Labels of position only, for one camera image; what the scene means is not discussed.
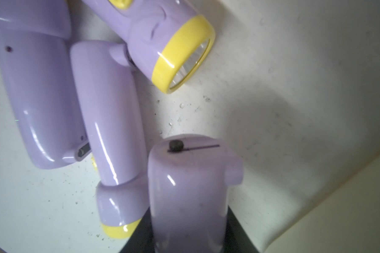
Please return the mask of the short purple flashlight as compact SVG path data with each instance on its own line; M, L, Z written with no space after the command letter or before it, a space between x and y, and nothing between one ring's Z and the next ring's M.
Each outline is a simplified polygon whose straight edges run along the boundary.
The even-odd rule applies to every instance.
M160 141L148 157L158 253L220 253L229 189L242 183L242 159L222 140L185 134Z

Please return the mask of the purple flashlight with yellow button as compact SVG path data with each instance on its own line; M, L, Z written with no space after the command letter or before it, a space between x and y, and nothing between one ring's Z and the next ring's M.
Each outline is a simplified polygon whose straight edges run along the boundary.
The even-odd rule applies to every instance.
M212 24L187 1L84 1L122 40L109 49L161 92L183 85L209 54Z

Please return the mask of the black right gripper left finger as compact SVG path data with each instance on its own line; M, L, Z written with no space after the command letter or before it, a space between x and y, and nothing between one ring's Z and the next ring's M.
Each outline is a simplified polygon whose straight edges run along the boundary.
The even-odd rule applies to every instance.
M150 208L145 212L132 236L119 253L154 253L154 235Z

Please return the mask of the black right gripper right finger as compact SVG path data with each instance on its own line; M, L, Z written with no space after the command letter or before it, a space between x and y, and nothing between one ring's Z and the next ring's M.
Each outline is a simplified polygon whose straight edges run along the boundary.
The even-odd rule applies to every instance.
M223 252L259 253L230 207L228 207Z

